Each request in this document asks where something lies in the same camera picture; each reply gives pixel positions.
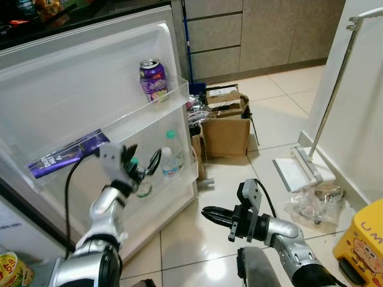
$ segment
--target yellow box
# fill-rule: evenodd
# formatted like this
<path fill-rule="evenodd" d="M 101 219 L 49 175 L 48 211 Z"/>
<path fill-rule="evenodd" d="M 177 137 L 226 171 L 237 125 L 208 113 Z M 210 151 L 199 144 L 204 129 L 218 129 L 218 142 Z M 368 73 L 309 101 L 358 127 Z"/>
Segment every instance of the yellow box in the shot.
<path fill-rule="evenodd" d="M 383 199 L 359 211 L 333 250 L 345 258 L 368 287 L 383 287 Z"/>

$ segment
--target open refrigerator door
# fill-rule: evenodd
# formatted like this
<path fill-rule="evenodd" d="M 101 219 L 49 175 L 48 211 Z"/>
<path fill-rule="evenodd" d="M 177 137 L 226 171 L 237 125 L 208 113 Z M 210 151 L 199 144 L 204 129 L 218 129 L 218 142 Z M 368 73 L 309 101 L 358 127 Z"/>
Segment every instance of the open refrigerator door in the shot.
<path fill-rule="evenodd" d="M 172 11 L 164 6 L 0 51 L 0 170 L 12 171 L 2 178 L 21 196 L 37 195 L 38 205 L 49 207 L 51 214 L 44 214 L 48 219 L 58 213 L 63 223 L 63 191 L 71 165 L 36 176 L 34 162 L 52 164 L 50 155 L 68 156 L 91 135 L 126 146 L 138 144 L 136 157 L 146 166 L 150 155 L 166 146 L 166 132 L 177 132 L 185 154 L 178 174 L 166 178 L 159 169 L 150 179 L 148 196 L 128 199 L 123 260 L 196 196 L 197 164 L 183 108 L 188 82 L 178 75 L 174 43 Z M 165 68 L 168 92 L 163 102 L 147 102 L 140 85 L 140 62 L 150 58 Z M 15 188 L 20 181 L 22 190 Z M 95 157 L 76 170 L 69 205 L 77 236 L 89 228 L 90 205 L 109 183 Z"/>

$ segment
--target yellow can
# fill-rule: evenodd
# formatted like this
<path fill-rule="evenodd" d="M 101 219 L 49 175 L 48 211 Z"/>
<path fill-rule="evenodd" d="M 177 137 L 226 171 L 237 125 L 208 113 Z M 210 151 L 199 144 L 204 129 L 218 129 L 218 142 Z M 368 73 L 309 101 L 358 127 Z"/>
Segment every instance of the yellow can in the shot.
<path fill-rule="evenodd" d="M 13 252 L 0 255 L 0 287 L 26 287 L 35 273 Z"/>

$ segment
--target black cable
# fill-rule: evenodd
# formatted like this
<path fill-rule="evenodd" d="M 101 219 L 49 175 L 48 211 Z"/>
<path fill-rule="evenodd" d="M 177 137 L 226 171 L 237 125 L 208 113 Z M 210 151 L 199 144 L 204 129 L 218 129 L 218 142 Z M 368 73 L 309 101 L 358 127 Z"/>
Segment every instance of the black cable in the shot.
<path fill-rule="evenodd" d="M 340 287 L 347 287 L 346 284 L 343 284 L 341 281 L 339 281 L 334 275 L 331 275 L 335 281 Z"/>
<path fill-rule="evenodd" d="M 80 163 L 86 158 L 88 155 L 80 157 L 80 159 L 72 166 L 71 170 L 68 173 L 68 176 L 66 177 L 65 182 L 65 218 L 66 218 L 66 255 L 65 259 L 68 259 L 69 253 L 71 252 L 71 224 L 69 222 L 69 183 L 71 181 L 72 174 L 74 173 L 75 169 L 80 165 Z"/>
<path fill-rule="evenodd" d="M 269 206 L 270 206 L 271 212 L 272 212 L 273 216 L 277 218 L 274 206 L 271 203 L 271 199 L 269 197 L 268 192 L 266 191 L 266 188 L 263 186 L 263 184 L 258 179 L 254 178 L 254 181 L 262 188 L 262 190 L 263 190 L 263 192 L 264 192 L 264 194 L 265 194 L 265 196 L 266 196 L 266 198 L 267 198 L 267 200 L 269 202 Z"/>

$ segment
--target green bottle cap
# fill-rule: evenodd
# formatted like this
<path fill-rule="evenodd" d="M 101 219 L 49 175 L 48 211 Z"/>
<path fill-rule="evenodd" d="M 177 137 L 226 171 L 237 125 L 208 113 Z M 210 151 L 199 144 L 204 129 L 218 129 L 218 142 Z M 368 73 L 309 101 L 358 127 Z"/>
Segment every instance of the green bottle cap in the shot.
<path fill-rule="evenodd" d="M 176 135 L 177 135 L 177 132 L 175 130 L 168 130 L 166 132 L 166 137 L 168 139 L 173 139 L 173 138 L 175 138 Z"/>
<path fill-rule="evenodd" d="M 138 158 L 132 157 L 132 159 L 130 160 L 130 163 L 136 163 L 138 165 L 139 163 Z"/>

